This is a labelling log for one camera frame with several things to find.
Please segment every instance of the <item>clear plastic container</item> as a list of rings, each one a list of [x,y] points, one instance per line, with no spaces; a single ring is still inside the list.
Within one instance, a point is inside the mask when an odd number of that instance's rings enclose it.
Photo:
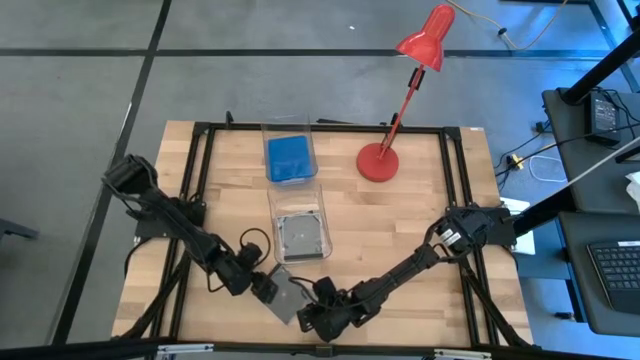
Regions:
[[[322,200],[315,183],[272,186],[268,190],[274,254],[281,264],[324,259],[332,246]]]
[[[278,185],[312,180],[318,172],[308,116],[271,118],[262,123],[266,176]]]

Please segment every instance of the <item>lamp shade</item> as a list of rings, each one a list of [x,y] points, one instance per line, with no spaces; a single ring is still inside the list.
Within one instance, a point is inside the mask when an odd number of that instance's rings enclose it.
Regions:
[[[449,32],[454,17],[455,10],[451,6],[436,6],[422,29],[402,40],[396,46],[396,50],[435,71],[440,71],[443,58],[442,40]]]

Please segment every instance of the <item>black keyboard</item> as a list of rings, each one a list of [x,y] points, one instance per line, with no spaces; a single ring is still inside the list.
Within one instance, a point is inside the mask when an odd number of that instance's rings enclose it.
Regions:
[[[640,241],[608,241],[587,246],[614,310],[640,314]]]

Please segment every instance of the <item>power adapter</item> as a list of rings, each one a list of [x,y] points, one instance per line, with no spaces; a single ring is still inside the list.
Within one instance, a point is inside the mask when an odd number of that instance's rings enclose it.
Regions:
[[[620,127],[620,111],[601,92],[592,91],[587,96],[585,103],[585,134],[603,132],[587,136],[587,140],[613,146],[620,142],[620,131],[612,130]]]

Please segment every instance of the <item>blue block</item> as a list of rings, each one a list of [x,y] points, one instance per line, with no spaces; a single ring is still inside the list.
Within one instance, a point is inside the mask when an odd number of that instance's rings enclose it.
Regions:
[[[269,180],[272,182],[310,178],[315,175],[306,136],[270,139],[267,141],[267,151]]]

